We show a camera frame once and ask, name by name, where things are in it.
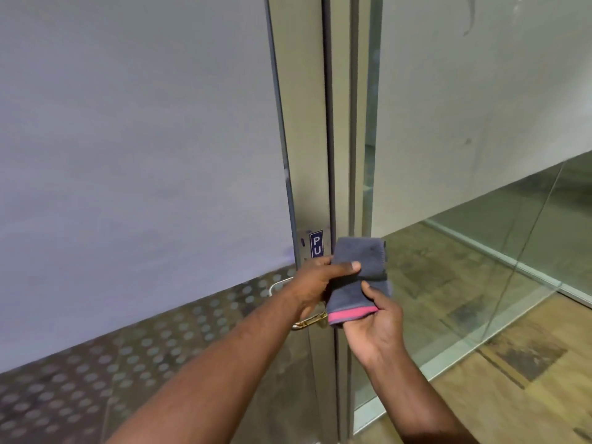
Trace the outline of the person's right hand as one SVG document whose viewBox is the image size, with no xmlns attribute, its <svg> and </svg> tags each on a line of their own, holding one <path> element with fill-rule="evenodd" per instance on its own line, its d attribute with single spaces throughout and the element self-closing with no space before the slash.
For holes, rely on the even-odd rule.
<svg viewBox="0 0 592 444">
<path fill-rule="evenodd" d="M 386 296 L 386 310 L 343 324 L 347 342 L 367 373 L 409 358 L 403 338 L 403 310 Z"/>
</svg>

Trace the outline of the person's left hand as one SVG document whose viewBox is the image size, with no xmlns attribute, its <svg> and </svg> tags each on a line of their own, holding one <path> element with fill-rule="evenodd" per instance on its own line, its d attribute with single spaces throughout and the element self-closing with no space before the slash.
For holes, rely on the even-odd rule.
<svg viewBox="0 0 592 444">
<path fill-rule="evenodd" d="M 333 256 L 306 261 L 288 284 L 288 291 L 298 299 L 297 320 L 304 319 L 313 312 L 326 297 L 325 293 L 333 281 L 340 282 L 350 277 L 325 278 L 324 265 L 328 265 L 330 261 L 333 261 Z"/>
</svg>

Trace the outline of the grey cloth with pink edge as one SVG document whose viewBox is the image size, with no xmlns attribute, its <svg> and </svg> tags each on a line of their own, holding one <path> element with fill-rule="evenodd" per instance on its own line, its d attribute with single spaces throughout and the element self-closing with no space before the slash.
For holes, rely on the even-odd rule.
<svg viewBox="0 0 592 444">
<path fill-rule="evenodd" d="M 391 296 L 387 275 L 387 249 L 382 238 L 341 237 L 337 240 L 332 263 L 358 261 L 358 273 L 338 277 L 330 282 L 326 306 L 328 324 L 342 327 L 344 323 L 365 318 L 378 311 L 375 303 L 362 291 L 362 282 L 386 296 Z"/>
</svg>

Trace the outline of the person's right forearm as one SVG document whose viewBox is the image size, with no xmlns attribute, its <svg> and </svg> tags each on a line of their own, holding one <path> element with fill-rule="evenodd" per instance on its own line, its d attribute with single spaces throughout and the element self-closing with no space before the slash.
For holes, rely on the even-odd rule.
<svg viewBox="0 0 592 444">
<path fill-rule="evenodd" d="M 403 444 L 479 444 L 401 343 L 379 341 L 363 366 Z"/>
</svg>

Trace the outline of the person's left forearm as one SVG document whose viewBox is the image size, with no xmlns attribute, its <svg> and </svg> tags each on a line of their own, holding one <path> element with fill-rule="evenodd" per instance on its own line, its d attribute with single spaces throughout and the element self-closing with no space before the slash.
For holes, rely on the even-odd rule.
<svg viewBox="0 0 592 444">
<path fill-rule="evenodd" d="M 230 444 L 308 303 L 290 281 L 184 365 L 106 444 Z"/>
</svg>

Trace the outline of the frosted glass door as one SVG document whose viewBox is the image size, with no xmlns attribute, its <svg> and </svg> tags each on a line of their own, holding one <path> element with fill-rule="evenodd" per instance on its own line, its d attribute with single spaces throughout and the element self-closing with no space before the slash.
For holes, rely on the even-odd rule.
<svg viewBox="0 0 592 444">
<path fill-rule="evenodd" d="M 0 444 L 106 444 L 331 253 L 322 0 L 0 0 Z"/>
</svg>

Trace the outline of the metal door frame post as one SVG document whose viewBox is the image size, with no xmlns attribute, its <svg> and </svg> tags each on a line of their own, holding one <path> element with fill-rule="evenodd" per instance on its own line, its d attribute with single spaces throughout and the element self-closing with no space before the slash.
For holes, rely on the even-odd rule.
<svg viewBox="0 0 592 444">
<path fill-rule="evenodd" d="M 371 0 L 322 0 L 330 244 L 361 236 Z"/>
</svg>

